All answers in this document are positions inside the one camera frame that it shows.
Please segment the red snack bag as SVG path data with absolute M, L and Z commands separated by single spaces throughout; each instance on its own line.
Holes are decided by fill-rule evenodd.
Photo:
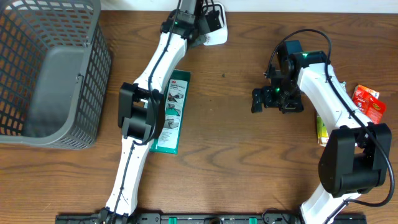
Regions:
M 379 92 L 363 85 L 357 85 L 354 89 L 354 104 L 364 113 L 374 124 L 381 122 L 386 110 L 386 105 L 379 100 Z

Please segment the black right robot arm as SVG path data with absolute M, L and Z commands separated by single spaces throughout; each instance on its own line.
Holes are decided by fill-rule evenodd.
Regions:
M 318 163 L 320 184 L 296 215 L 264 213 L 264 223 L 334 223 L 338 214 L 392 176 L 388 155 L 392 134 L 371 121 L 342 88 L 323 51 L 305 52 L 297 40 L 284 40 L 274 51 L 280 70 L 267 69 L 271 84 L 252 91 L 252 113 L 277 108 L 303 111 L 306 95 L 323 120 L 329 139 Z

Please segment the mint wet wipes pack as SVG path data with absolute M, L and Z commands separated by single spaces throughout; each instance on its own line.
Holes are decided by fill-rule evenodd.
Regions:
M 344 92 L 346 92 L 346 82 L 341 82 L 340 83 L 342 89 L 344 90 Z

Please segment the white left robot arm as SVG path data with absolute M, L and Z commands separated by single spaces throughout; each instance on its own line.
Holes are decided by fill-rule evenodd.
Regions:
M 188 49 L 226 42 L 224 5 L 215 1 L 179 1 L 160 27 L 159 44 L 142 74 L 119 90 L 118 126 L 122 153 L 114 187 L 100 212 L 100 223 L 127 223 L 137 208 L 146 157 L 165 123 L 165 91 Z

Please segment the green white 3M package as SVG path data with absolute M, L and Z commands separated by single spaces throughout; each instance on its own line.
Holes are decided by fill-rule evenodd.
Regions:
M 150 149 L 151 152 L 177 154 L 191 73 L 174 70 L 165 92 L 164 128 Z

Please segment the green tea drink carton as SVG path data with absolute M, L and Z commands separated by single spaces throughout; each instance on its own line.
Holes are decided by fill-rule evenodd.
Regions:
M 327 145 L 327 142 L 329 140 L 328 131 L 319 114 L 317 114 L 317 139 L 319 145 L 323 147 Z

